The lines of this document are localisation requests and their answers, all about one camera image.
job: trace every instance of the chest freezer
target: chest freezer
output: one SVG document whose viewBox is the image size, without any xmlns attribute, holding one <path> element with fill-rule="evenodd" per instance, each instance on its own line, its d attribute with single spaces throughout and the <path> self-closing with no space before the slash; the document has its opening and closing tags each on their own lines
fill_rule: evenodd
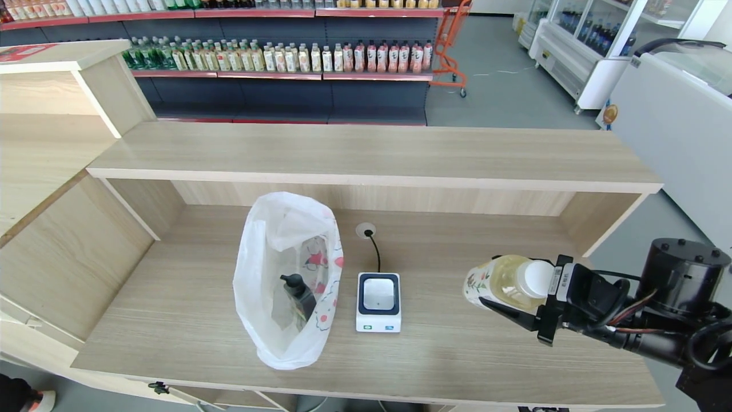
<svg viewBox="0 0 732 412">
<path fill-rule="evenodd" d="M 724 47 L 683 39 L 643 46 L 597 123 L 631 147 L 699 229 L 729 250 L 732 53 Z"/>
</svg>

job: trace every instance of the person's shoe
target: person's shoe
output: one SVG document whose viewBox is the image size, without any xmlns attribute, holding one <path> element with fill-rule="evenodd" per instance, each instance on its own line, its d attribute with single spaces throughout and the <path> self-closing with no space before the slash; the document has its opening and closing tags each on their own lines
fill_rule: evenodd
<svg viewBox="0 0 732 412">
<path fill-rule="evenodd" d="M 53 406 L 56 404 L 56 392 L 54 391 L 39 391 L 38 398 L 33 401 L 33 404 L 28 409 L 29 412 L 51 412 Z"/>
</svg>

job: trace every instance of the white plastic bag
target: white plastic bag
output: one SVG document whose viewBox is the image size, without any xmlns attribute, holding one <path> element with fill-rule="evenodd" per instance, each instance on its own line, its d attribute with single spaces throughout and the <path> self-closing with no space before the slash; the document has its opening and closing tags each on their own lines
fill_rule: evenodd
<svg viewBox="0 0 732 412">
<path fill-rule="evenodd" d="M 333 212 L 310 197 L 266 194 L 247 216 L 234 271 L 236 312 L 275 369 L 318 360 L 335 315 L 343 250 Z M 299 273 L 317 304 L 305 323 L 284 290 L 282 275 Z"/>
</svg>

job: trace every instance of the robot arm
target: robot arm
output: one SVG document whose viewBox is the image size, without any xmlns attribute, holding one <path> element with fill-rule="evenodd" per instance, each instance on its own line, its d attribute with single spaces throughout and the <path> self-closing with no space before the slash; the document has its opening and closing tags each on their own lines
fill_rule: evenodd
<svg viewBox="0 0 732 412">
<path fill-rule="evenodd" d="M 546 304 L 527 314 L 481 298 L 486 307 L 552 345 L 567 328 L 683 369 L 676 387 L 702 412 L 732 411 L 732 311 L 713 302 L 732 259 L 702 243 L 653 241 L 640 278 L 593 271 L 557 258 Z M 618 276 L 610 283 L 602 274 Z M 640 283 L 635 297 L 630 282 Z"/>
</svg>

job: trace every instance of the counter top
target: counter top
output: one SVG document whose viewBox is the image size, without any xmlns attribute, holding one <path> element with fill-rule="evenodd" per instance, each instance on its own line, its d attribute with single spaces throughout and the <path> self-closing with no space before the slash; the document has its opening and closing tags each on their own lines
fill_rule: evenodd
<svg viewBox="0 0 732 412">
<path fill-rule="evenodd" d="M 145 122 L 88 170 L 154 180 L 640 194 L 661 188 L 613 134 L 588 130 Z"/>
<path fill-rule="evenodd" d="M 188 206 L 149 249 L 73 367 L 186 386 L 411 402 L 650 408 L 663 404 L 639 356 L 569 331 L 554 347 L 470 304 L 468 270 L 494 254 L 574 254 L 551 217 L 336 210 L 346 264 L 320 359 L 303 369 L 263 364 L 234 309 L 231 281 L 246 207 Z M 402 279 L 399 334 L 355 330 L 356 276 Z"/>
<path fill-rule="evenodd" d="M 1 47 L 0 53 L 12 48 Z M 66 72 L 84 70 L 130 48 L 129 40 L 97 40 L 55 43 L 17 62 L 0 63 L 0 75 L 11 73 Z"/>
</svg>

